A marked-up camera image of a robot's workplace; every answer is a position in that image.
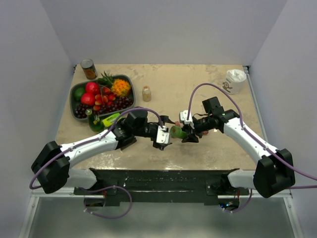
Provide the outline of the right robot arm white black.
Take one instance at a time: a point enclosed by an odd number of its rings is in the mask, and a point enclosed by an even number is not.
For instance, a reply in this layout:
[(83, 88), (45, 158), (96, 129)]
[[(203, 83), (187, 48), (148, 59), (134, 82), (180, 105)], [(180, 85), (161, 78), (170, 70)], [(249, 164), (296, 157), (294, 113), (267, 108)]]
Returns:
[(186, 136), (183, 143), (198, 143), (204, 131), (212, 129), (233, 139), (256, 164), (254, 171), (233, 169), (225, 174), (221, 190), (233, 194), (239, 187), (255, 189), (269, 198), (295, 184), (292, 154), (287, 149), (277, 149), (253, 132), (234, 110), (224, 110), (217, 97), (203, 101), (206, 116), (194, 118), (188, 110), (181, 111), (179, 119)]

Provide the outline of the green capped pill bottle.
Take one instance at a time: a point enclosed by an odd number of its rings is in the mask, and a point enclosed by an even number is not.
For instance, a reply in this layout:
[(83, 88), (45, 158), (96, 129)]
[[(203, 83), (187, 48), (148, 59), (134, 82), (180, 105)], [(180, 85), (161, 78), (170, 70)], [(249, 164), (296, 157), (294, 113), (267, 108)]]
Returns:
[(176, 125), (170, 128), (170, 134), (171, 134), (171, 137), (179, 138), (179, 139), (184, 139), (187, 136), (187, 133), (183, 131), (181, 127)]

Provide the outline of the red weekly pill organizer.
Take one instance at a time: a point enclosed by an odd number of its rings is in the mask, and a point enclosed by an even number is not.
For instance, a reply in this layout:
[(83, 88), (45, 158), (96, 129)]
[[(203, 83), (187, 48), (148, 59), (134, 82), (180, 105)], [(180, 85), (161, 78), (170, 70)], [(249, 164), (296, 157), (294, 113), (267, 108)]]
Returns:
[(207, 135), (209, 132), (208, 131), (203, 131), (202, 135)]

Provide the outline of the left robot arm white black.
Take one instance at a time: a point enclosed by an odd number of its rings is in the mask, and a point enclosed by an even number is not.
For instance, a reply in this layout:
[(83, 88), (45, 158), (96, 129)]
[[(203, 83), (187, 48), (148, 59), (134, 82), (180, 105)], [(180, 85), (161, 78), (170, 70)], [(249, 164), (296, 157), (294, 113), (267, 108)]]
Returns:
[(42, 188), (46, 194), (63, 187), (78, 187), (98, 194), (103, 183), (91, 169), (76, 169), (86, 159), (103, 152), (132, 145), (137, 137), (149, 138), (153, 147), (163, 150), (170, 145), (166, 119), (147, 108), (132, 108), (122, 112), (113, 124), (96, 135), (77, 142), (59, 145), (47, 143), (31, 166), (34, 173), (30, 189)]

